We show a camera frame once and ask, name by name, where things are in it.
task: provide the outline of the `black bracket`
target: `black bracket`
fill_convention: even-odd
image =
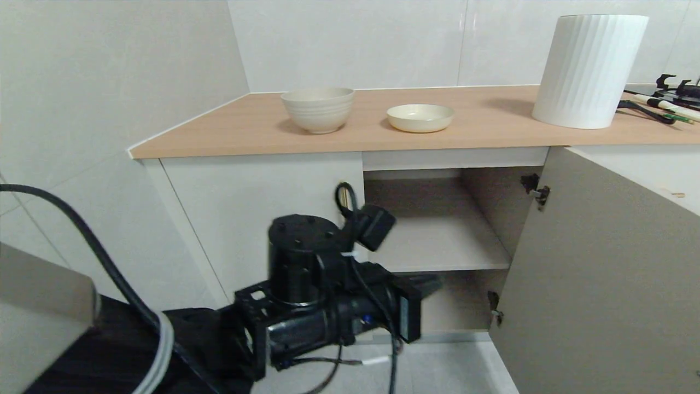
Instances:
[[[498,302],[501,298],[498,296],[497,292],[487,292],[486,294],[489,298],[489,306],[491,307],[491,314],[496,318],[496,326],[500,327],[503,322],[503,312],[498,310]]]
[[[541,211],[544,210],[545,204],[547,203],[547,198],[550,196],[550,192],[552,190],[549,186],[544,186],[541,189],[538,189],[537,186],[539,183],[540,175],[537,174],[524,175],[520,177],[520,184],[525,188],[525,193],[535,197],[535,201],[537,201],[538,204],[537,209]]]

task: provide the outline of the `white cylindrical vase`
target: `white cylindrical vase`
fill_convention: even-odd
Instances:
[[[532,116],[570,128],[608,127],[648,21],[639,15],[560,17]]]

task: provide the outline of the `ceramic bowl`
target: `ceramic bowl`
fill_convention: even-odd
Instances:
[[[449,126],[454,110],[442,105],[406,104],[392,107],[386,112],[389,123],[409,133],[432,133]]]
[[[348,88],[294,90],[282,102],[295,125],[313,134],[332,133],[350,117],[355,91]]]

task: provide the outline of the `white floor tile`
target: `white floor tile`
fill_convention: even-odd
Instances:
[[[343,349],[343,358],[366,359],[390,354],[389,345],[355,345]],[[335,357],[329,346],[313,353]],[[390,364],[339,368],[324,394],[386,393],[389,388]],[[253,394],[303,393],[328,374],[331,364],[299,365],[277,372],[255,384]],[[508,371],[492,342],[408,345],[399,357],[398,394],[517,394]]]

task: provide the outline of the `white plate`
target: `white plate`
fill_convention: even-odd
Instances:
[[[386,112],[389,123],[409,133],[440,131],[452,122],[454,110],[434,104],[406,104],[391,107]]]

